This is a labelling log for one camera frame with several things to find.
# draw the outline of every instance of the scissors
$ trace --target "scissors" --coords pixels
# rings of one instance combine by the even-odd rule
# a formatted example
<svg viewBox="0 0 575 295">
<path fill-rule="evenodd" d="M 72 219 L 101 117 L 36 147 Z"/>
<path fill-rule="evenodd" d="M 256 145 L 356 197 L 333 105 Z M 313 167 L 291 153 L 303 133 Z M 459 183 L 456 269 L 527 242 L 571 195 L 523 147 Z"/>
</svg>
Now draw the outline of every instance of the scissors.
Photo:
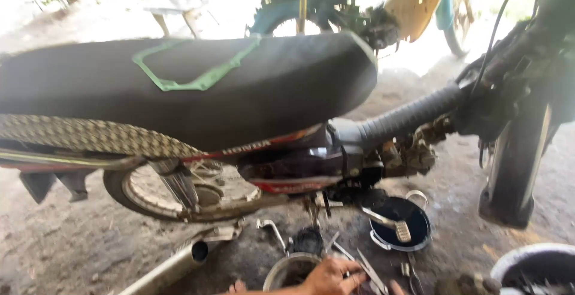
<svg viewBox="0 0 575 295">
<path fill-rule="evenodd" d="M 361 253 L 359 249 L 357 250 L 362 261 L 362 262 L 357 261 L 357 263 L 359 263 L 359 265 L 363 268 L 363 270 L 365 270 L 366 274 L 369 276 L 369 278 L 371 278 L 371 281 L 373 282 L 373 284 L 377 286 L 381 294 L 389 295 L 387 286 L 385 286 L 385 284 L 377 276 L 376 271 L 373 270 L 373 267 L 371 267 L 369 261 L 367 261 L 367 258 L 365 258 L 365 256 Z"/>
</svg>

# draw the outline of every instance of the background motorcycle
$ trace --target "background motorcycle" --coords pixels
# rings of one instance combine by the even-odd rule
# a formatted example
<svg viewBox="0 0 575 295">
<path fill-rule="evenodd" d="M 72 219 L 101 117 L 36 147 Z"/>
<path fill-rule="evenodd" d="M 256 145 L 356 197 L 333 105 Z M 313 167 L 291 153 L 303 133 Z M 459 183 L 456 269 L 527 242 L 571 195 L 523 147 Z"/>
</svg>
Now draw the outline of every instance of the background motorcycle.
<svg viewBox="0 0 575 295">
<path fill-rule="evenodd" d="M 386 198 L 373 188 L 380 179 L 425 174 L 431 144 L 448 133 L 476 134 L 497 140 L 480 215 L 524 228 L 541 154 L 575 110 L 572 1 L 541 0 L 534 19 L 490 45 L 455 82 L 363 122 L 333 119 L 377 82 L 371 48 L 352 33 L 22 53 L 0 66 L 2 166 L 21 170 L 37 202 L 56 178 L 81 194 L 86 174 L 102 168 L 116 201 L 161 220 L 226 220 L 290 202 L 317 217 L 319 191 L 373 218 L 369 208 Z M 156 53 L 140 68 L 133 56 L 149 49 Z M 188 85 L 197 89 L 182 90 Z M 226 196 L 195 186 L 187 166 L 199 159 L 236 166 L 258 188 Z M 154 178 L 177 202 L 150 189 Z"/>
<path fill-rule="evenodd" d="M 324 0 L 262 0 L 262 7 L 254 15 L 254 24 L 246 27 L 249 34 L 278 35 L 282 25 L 296 25 L 299 19 L 313 22 L 322 32 L 332 31 L 319 20 Z M 359 12 L 355 0 L 326 13 L 329 22 L 340 30 L 351 30 L 362 37 L 373 49 L 384 49 L 400 40 L 416 41 L 427 28 L 433 13 L 438 29 L 445 34 L 451 52 L 459 57 L 468 49 L 464 42 L 474 22 L 469 0 L 386 0 L 379 6 Z M 304 29 L 299 26 L 298 33 Z"/>
</svg>

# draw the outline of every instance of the dirt floor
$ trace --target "dirt floor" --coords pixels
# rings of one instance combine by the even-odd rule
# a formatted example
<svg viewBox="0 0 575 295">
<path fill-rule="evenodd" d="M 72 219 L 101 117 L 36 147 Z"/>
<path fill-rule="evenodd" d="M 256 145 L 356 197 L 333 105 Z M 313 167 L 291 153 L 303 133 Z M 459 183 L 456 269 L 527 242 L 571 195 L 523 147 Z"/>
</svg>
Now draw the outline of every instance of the dirt floor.
<svg viewBox="0 0 575 295">
<path fill-rule="evenodd" d="M 430 30 L 418 42 L 403 45 L 397 56 L 383 59 L 380 66 L 377 88 L 346 117 L 376 115 L 439 88 L 464 62 L 450 56 L 441 33 Z M 574 125 L 564 125 L 544 156 L 536 182 L 535 213 L 526 231 L 479 219 L 477 202 L 486 173 L 478 166 L 476 137 L 451 136 L 437 145 L 438 159 L 427 176 L 382 182 L 391 194 L 418 189 L 429 198 L 433 242 L 415 255 L 427 293 L 438 277 L 450 273 L 488 273 L 501 255 L 516 247 L 575 243 L 575 208 L 569 205 L 575 201 L 575 183 L 568 176 L 575 164 L 574 134 Z M 123 208 L 107 195 L 102 172 L 88 177 L 89 200 L 73 204 L 67 203 L 69 194 L 61 184 L 42 204 L 35 204 L 17 171 L 1 170 L 0 183 L 0 295 L 117 294 L 203 227 L 163 223 Z M 248 216 L 239 240 L 216 248 L 201 269 L 165 293 L 220 293 L 237 278 L 251 289 L 260 289 L 282 252 L 271 234 L 255 228 L 257 218 L 274 220 L 284 239 L 309 224 L 298 206 Z M 383 279 L 396 276 L 396 266 L 406 260 L 405 254 L 378 248 L 369 239 L 368 220 L 355 213 L 334 210 L 330 220 L 322 216 L 321 226 L 327 236 L 340 231 L 339 241 L 352 254 L 360 248 Z"/>
</svg>

